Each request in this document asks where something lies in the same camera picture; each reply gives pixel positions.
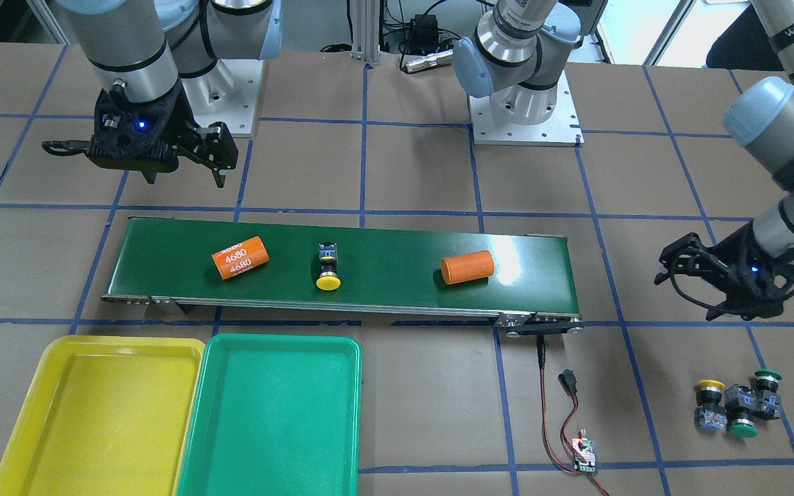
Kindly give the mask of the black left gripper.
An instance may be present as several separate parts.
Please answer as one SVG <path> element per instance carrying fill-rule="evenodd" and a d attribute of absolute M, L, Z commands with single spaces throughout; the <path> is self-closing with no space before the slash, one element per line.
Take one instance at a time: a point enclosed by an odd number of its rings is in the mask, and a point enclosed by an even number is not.
<path fill-rule="evenodd" d="M 751 224 L 711 247 L 689 233 L 667 245 L 659 261 L 665 271 L 656 274 L 655 285 L 670 280 L 678 295 L 708 311 L 708 321 L 722 315 L 743 320 L 781 315 L 794 283 L 794 244 L 778 257 L 771 256 L 754 238 Z M 724 293 L 724 302 L 711 305 L 691 298 L 675 281 L 678 274 L 705 280 Z"/>

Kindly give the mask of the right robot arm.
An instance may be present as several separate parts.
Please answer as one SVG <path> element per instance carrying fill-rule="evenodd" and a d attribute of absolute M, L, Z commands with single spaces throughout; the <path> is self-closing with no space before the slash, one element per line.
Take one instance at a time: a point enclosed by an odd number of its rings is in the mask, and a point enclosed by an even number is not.
<path fill-rule="evenodd" d="M 101 169 L 142 173 L 147 183 L 186 158 L 217 187 L 236 169 L 227 120 L 248 109 L 248 82 L 227 61 L 276 59 L 280 1 L 60 1 L 101 83 L 89 139 L 44 141 L 50 155 L 84 155 Z"/>

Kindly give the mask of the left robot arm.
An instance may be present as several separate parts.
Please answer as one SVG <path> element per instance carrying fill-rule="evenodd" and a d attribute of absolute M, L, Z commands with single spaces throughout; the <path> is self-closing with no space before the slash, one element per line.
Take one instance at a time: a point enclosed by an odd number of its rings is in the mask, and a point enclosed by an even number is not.
<path fill-rule="evenodd" d="M 656 285 L 697 277 L 724 301 L 694 304 L 706 320 L 736 315 L 772 318 L 794 298 L 794 1 L 755 1 L 768 42 L 788 73 L 768 76 L 744 91 L 722 122 L 732 138 L 770 172 L 784 198 L 715 246 L 694 233 L 666 246 Z M 498 1 L 471 37 L 456 42 L 451 62 L 463 90 L 491 99 L 517 125 L 538 125 L 552 113 L 558 79 L 582 38 L 577 14 L 557 1 Z"/>

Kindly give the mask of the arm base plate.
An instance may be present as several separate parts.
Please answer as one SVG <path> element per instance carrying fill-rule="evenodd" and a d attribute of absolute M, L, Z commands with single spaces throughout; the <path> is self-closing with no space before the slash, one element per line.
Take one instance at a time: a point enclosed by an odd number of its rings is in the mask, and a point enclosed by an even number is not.
<path fill-rule="evenodd" d="M 565 72 L 558 84 L 538 91 L 514 85 L 467 98 L 477 145 L 579 147 L 585 142 Z"/>
<path fill-rule="evenodd" d="M 202 76 L 182 78 L 199 125 L 224 122 L 234 138 L 255 135 L 265 61 L 221 59 Z"/>

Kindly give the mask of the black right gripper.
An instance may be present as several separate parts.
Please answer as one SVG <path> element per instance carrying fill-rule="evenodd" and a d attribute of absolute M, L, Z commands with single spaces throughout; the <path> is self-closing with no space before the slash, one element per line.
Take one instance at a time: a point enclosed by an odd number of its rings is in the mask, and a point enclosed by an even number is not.
<path fill-rule="evenodd" d="M 229 127 L 222 121 L 200 126 L 183 87 L 148 103 L 131 103 L 124 87 L 104 89 L 94 119 L 85 156 L 104 169 L 141 172 L 148 185 L 155 184 L 158 173 L 174 172 L 183 156 L 210 169 L 222 189 L 238 161 Z"/>

